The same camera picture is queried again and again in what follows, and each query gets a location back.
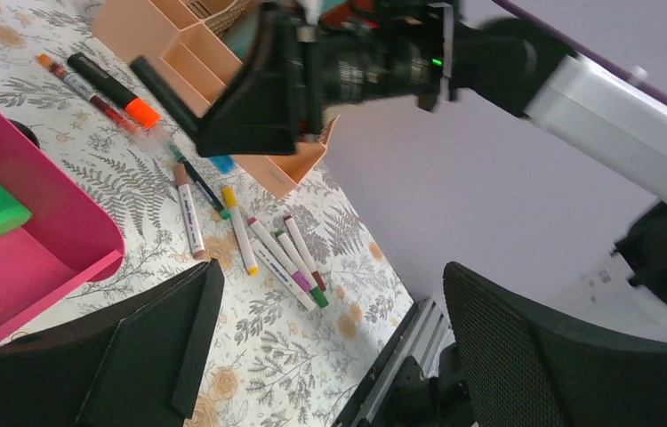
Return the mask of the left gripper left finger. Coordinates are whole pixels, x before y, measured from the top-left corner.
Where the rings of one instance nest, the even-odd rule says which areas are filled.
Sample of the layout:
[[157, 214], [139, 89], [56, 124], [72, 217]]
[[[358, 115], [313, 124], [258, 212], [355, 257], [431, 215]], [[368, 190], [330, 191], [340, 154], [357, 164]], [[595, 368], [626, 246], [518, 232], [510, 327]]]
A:
[[181, 426], [193, 415], [224, 276], [158, 286], [0, 346], [0, 426]]

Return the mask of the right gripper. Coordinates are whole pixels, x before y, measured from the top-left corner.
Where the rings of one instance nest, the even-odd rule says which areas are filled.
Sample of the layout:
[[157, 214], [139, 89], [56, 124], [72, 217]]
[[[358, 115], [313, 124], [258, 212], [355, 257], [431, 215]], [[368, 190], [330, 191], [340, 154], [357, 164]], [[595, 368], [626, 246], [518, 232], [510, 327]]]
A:
[[328, 107], [414, 96], [438, 104], [448, 1], [346, 3], [325, 22], [314, 1], [259, 7], [248, 56], [200, 120], [201, 157], [290, 156], [300, 130], [319, 130]]

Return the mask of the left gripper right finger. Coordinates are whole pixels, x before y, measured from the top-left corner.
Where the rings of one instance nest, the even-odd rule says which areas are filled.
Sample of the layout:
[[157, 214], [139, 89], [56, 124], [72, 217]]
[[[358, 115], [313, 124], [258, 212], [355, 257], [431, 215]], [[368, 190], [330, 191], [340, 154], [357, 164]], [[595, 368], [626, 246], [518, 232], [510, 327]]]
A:
[[667, 342], [515, 294], [458, 262], [449, 319], [482, 426], [667, 426]]

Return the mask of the peach file organizer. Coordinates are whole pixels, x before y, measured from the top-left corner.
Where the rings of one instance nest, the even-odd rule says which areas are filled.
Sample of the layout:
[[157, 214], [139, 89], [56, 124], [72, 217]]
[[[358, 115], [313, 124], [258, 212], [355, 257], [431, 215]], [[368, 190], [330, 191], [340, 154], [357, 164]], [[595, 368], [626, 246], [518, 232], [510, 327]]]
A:
[[[195, 113], [206, 112], [241, 60], [220, 37], [251, 6], [249, 1], [109, 0], [92, 33], [120, 60], [140, 55]], [[301, 142], [290, 157], [236, 156], [234, 159], [277, 199], [295, 191], [327, 152], [337, 117], [317, 142]]]

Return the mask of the orange cap marker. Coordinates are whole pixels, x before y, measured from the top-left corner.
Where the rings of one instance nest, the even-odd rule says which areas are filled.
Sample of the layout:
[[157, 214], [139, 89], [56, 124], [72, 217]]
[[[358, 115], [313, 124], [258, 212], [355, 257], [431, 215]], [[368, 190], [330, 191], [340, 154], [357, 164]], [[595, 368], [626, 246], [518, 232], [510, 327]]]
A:
[[147, 102], [84, 53], [74, 53], [66, 59], [66, 62], [137, 124], [152, 128], [160, 121], [160, 114]]

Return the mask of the pink drawer tray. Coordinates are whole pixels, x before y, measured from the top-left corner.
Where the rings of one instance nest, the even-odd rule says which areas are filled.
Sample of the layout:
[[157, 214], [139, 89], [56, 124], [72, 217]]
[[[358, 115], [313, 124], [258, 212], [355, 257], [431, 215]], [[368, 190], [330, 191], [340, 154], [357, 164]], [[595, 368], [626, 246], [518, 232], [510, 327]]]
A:
[[0, 342], [124, 254], [116, 223], [0, 113]]

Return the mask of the red thin pen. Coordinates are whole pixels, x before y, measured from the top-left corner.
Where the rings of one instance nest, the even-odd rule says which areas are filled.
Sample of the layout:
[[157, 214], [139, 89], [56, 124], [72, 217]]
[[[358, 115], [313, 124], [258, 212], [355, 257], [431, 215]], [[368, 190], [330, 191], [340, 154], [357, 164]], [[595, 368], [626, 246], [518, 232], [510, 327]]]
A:
[[117, 127], [124, 130], [131, 136], [139, 134], [138, 129], [128, 119], [124, 118], [117, 110], [103, 100], [93, 88], [87, 84], [80, 76], [70, 73], [58, 62], [46, 54], [36, 56], [36, 62], [45, 68], [49, 73], [58, 78], [70, 90], [76, 93], [80, 98], [93, 105], [101, 114], [107, 117]]

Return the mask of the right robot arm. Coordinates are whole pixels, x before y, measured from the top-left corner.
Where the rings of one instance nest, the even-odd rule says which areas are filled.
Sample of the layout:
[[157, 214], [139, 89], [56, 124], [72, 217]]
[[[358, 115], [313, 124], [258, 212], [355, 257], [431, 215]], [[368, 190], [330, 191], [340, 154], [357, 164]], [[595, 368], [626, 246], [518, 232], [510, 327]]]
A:
[[667, 304], [667, 96], [525, 12], [473, 28], [456, 1], [376, 1], [329, 26], [262, 2], [243, 65], [189, 137], [202, 157], [289, 156], [326, 107], [412, 95], [431, 111], [464, 89], [657, 196], [615, 249]]

